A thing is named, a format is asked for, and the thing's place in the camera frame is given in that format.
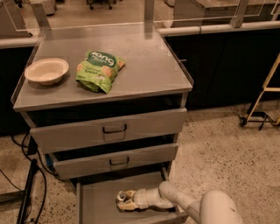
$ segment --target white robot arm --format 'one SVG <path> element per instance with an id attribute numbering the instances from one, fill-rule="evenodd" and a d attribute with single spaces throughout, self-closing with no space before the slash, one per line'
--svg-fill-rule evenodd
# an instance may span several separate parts
<path id="1" fill-rule="evenodd" d="M 196 201 L 164 181 L 158 188 L 119 192 L 116 199 L 117 206 L 122 210 L 172 208 L 178 205 L 198 224 L 243 223 L 232 199 L 217 190 L 205 193 L 201 201 Z"/>

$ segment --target bowl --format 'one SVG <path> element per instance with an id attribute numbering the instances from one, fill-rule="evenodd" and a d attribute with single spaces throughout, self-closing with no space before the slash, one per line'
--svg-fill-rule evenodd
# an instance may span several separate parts
<path id="1" fill-rule="evenodd" d="M 63 59 L 41 59 L 29 65 L 24 76 L 28 81 L 49 86 L 61 81 L 68 69 L 69 65 Z"/>

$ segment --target drawer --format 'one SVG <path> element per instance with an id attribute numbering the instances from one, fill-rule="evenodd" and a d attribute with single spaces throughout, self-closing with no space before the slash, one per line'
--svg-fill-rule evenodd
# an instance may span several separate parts
<path id="1" fill-rule="evenodd" d="M 99 156 L 76 158 L 53 163 L 62 179 L 73 179 L 103 172 L 113 172 L 142 165 L 172 161 L 177 154 L 175 143 L 136 150 L 119 151 Z"/>
<path id="2" fill-rule="evenodd" d="M 114 223 L 114 224 L 165 224 L 184 223 L 186 213 L 181 213 L 177 207 L 173 209 L 148 208 L 143 211 L 121 212 L 116 206 L 116 195 L 120 191 L 137 190 L 140 188 L 155 188 L 167 180 L 165 168 L 151 170 L 125 170 L 102 177 L 102 182 L 82 183 L 77 185 L 77 223 Z"/>
<path id="3" fill-rule="evenodd" d="M 176 108 L 139 115 L 73 122 L 31 129 L 43 153 L 179 133 L 186 109 Z"/>

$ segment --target terrazzo floor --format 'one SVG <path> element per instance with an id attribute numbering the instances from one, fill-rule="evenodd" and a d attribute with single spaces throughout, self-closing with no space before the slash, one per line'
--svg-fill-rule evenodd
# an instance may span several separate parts
<path id="1" fill-rule="evenodd" d="M 208 190 L 224 191 L 235 201 L 244 224 L 278 224 L 279 127 L 265 123 L 259 130 L 259 124 L 252 122 L 241 127 L 238 115 L 246 112 L 248 106 L 188 111 L 178 138 L 178 154 L 172 164 L 170 181 L 196 200 Z M 277 118 L 280 101 L 261 102 L 259 109 Z M 23 137 L 18 135 L 15 139 L 20 143 Z M 0 137 L 0 149 L 1 170 L 15 186 L 24 189 L 30 162 L 10 136 Z M 47 195 L 39 223 L 77 223 L 73 185 L 48 173 L 45 175 Z M 43 183 L 42 175 L 37 172 L 28 221 L 37 217 L 43 198 Z M 16 190 L 1 174 L 0 193 Z M 0 223 L 16 223 L 19 207 L 20 202 L 0 205 Z"/>

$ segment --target green chip bag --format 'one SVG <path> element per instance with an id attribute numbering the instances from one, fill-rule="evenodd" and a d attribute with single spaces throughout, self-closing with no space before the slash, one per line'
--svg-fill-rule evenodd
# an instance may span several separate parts
<path id="1" fill-rule="evenodd" d="M 87 52 L 87 57 L 77 66 L 76 80 L 94 92 L 106 94 L 125 61 L 105 52 Z"/>

